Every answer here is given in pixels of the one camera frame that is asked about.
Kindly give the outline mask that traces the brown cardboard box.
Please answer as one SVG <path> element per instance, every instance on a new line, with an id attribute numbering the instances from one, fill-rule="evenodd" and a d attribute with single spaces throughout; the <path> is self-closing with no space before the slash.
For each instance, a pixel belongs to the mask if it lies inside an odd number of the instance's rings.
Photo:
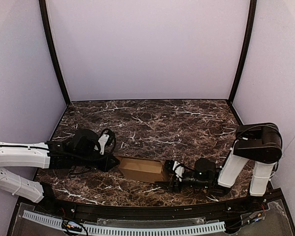
<path id="1" fill-rule="evenodd" d="M 123 157 L 118 169 L 126 179 L 141 182 L 167 182 L 170 178 L 168 171 L 165 170 L 164 162 L 159 160 Z"/>

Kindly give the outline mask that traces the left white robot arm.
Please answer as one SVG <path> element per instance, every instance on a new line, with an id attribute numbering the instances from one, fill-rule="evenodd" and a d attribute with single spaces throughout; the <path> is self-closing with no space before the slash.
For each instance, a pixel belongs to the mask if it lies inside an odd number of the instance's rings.
<path id="1" fill-rule="evenodd" d="M 94 167 L 107 172 L 120 163 L 113 155 L 116 144 L 116 135 L 109 128 L 105 128 L 100 135 L 90 129 L 78 129 L 64 141 L 36 144 L 0 142 L 0 189 L 33 203 L 53 200 L 55 195 L 51 185 L 26 179 L 8 168 L 58 170 Z"/>

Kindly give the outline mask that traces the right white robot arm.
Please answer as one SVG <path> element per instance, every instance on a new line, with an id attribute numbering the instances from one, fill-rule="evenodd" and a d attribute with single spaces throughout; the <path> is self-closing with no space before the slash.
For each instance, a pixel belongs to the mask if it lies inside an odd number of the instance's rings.
<path id="1" fill-rule="evenodd" d="M 179 193 L 184 186 L 205 189 L 215 196 L 227 195 L 248 161 L 255 162 L 249 185 L 249 194 L 265 194 L 271 175 L 276 172 L 282 157 L 283 139 L 276 124 L 256 123 L 240 125 L 236 137 L 221 167 L 206 159 L 196 160 L 194 167 L 166 160 L 164 169 L 171 175 L 168 181 L 155 184 L 172 193 Z"/>

